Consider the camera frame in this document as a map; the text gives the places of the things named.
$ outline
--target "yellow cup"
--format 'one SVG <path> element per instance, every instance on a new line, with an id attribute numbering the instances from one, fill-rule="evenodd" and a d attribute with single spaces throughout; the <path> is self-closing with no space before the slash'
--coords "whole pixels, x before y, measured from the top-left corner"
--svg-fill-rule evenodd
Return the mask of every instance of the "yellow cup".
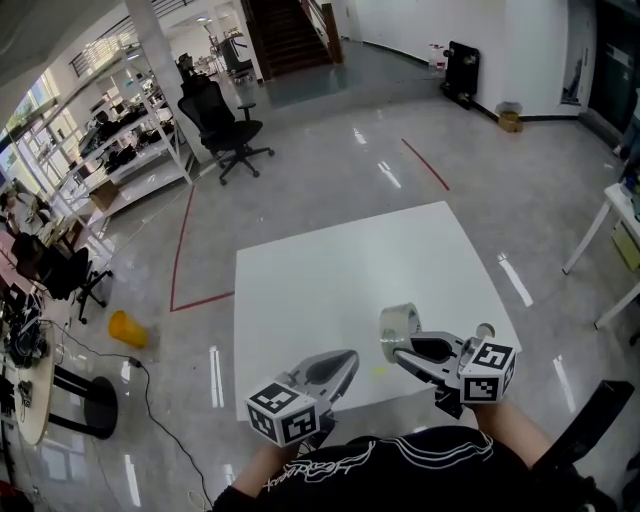
<path id="1" fill-rule="evenodd" d="M 136 348 L 147 346 L 147 331 L 124 311 L 116 311 L 109 320 L 109 334 Z"/>

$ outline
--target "black shirt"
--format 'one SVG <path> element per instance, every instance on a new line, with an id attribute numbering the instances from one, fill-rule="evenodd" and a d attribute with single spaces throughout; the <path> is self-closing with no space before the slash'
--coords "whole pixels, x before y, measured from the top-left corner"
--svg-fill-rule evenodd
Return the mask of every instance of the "black shirt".
<path id="1" fill-rule="evenodd" d="M 531 489 L 510 449 L 478 430 L 439 427 L 319 449 L 285 465 L 256 499 L 227 488 L 213 510 L 523 510 Z"/>

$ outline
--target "red floor line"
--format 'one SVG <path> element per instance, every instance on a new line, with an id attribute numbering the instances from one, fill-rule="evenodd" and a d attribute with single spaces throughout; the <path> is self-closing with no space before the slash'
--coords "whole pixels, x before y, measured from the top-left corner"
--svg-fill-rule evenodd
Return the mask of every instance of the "red floor line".
<path id="1" fill-rule="evenodd" d="M 173 261 L 173 277 L 171 278 L 171 304 L 169 305 L 169 313 L 175 311 L 173 309 L 173 297 L 176 291 L 176 273 L 178 272 L 178 258 L 180 256 L 180 249 L 182 248 L 182 238 L 184 237 L 184 229 L 187 227 L 187 217 L 189 216 L 189 209 L 191 208 L 191 199 L 193 199 L 193 191 L 195 187 L 191 187 L 191 193 L 189 194 L 189 202 L 187 203 L 187 210 L 184 212 L 184 220 L 182 221 L 182 229 L 180 230 L 180 239 L 178 240 L 178 249 L 176 250 L 176 259 Z"/>
<path id="2" fill-rule="evenodd" d="M 407 146 L 411 151 L 413 151 L 413 153 L 414 153 L 414 154 L 415 154 L 415 155 L 420 159 L 420 161 L 421 161 L 424 165 L 426 165 L 426 166 L 427 166 L 427 168 L 428 168 L 428 169 L 433 173 L 433 175 L 434 175 L 436 178 L 438 178 L 438 181 L 440 181 L 440 183 L 442 183 L 442 186 L 445 188 L 445 190 L 446 190 L 447 192 L 449 192 L 449 191 L 451 190 L 451 189 L 449 188 L 449 185 L 447 185 L 447 183 L 446 183 L 446 182 L 445 182 L 445 181 L 440 177 L 440 175 L 436 172 L 436 170 L 435 170 L 433 167 L 431 167 L 431 166 L 429 165 L 429 162 L 427 162 L 424 158 L 422 158 L 422 155 L 421 155 L 420 153 L 418 153 L 415 149 L 413 149 L 413 148 L 411 147 L 411 144 L 409 144 L 406 140 L 404 140 L 404 139 L 401 139 L 401 140 L 402 140 L 402 142 L 404 142 L 404 143 L 405 143 L 405 145 L 406 145 L 406 146 Z"/>
<path id="3" fill-rule="evenodd" d="M 222 295 L 216 295 L 215 297 L 209 297 L 208 299 L 199 300 L 197 302 L 192 302 L 191 304 L 185 304 L 184 306 L 180 306 L 179 308 L 172 309 L 171 312 L 175 313 L 176 311 L 182 311 L 183 309 L 195 308 L 196 306 L 201 306 L 202 304 L 207 304 L 208 302 L 215 302 L 217 300 L 226 299 L 227 297 L 231 297 L 235 295 L 235 291 L 223 293 Z"/>

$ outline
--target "round table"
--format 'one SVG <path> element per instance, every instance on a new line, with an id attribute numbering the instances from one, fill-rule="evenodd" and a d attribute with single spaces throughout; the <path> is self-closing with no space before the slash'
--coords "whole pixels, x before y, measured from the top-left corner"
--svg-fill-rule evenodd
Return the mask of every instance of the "round table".
<path id="1" fill-rule="evenodd" d="M 7 377 L 16 386 L 16 423 L 24 440 L 36 445 L 44 436 L 49 422 L 75 432 L 107 439 L 113 434 L 118 422 L 118 400 L 111 382 L 104 377 L 92 381 L 83 379 L 65 370 L 54 362 L 55 346 L 47 340 L 47 354 L 31 368 L 9 371 Z M 22 406 L 17 391 L 20 381 L 31 382 L 31 406 Z M 77 423 L 51 412 L 53 386 L 84 398 L 83 410 L 86 424 Z"/>

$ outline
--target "black office chair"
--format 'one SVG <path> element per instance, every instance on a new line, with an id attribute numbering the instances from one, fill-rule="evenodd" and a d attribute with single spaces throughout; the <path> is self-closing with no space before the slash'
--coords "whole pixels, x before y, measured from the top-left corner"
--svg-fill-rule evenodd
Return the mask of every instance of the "black office chair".
<path id="1" fill-rule="evenodd" d="M 242 162 L 257 178 L 260 173 L 249 163 L 247 157 L 259 153 L 275 152 L 271 148 L 251 149 L 249 141 L 262 129 L 262 123 L 251 119 L 249 109 L 255 103 L 240 105 L 238 110 L 244 110 L 244 121 L 236 121 L 222 97 L 220 85 L 212 82 L 206 76 L 194 76 L 182 84 L 184 97 L 178 101 L 178 107 L 193 124 L 200 130 L 200 140 L 222 166 L 220 183 L 227 184 L 224 177 L 238 163 Z M 218 159 L 219 151 L 234 151 L 234 155 Z"/>
<path id="2" fill-rule="evenodd" d="M 74 290 L 80 289 L 76 297 L 80 304 L 78 318 L 83 324 L 87 319 L 82 316 L 87 299 L 91 297 L 103 308 L 107 303 L 98 299 L 93 288 L 104 278 L 113 276 L 111 270 L 101 274 L 91 271 L 89 250 L 83 247 L 65 258 L 57 249 L 46 247 L 37 236 L 20 233 L 11 247 L 18 263 L 16 271 L 21 276 L 44 285 L 55 300 L 67 300 Z"/>

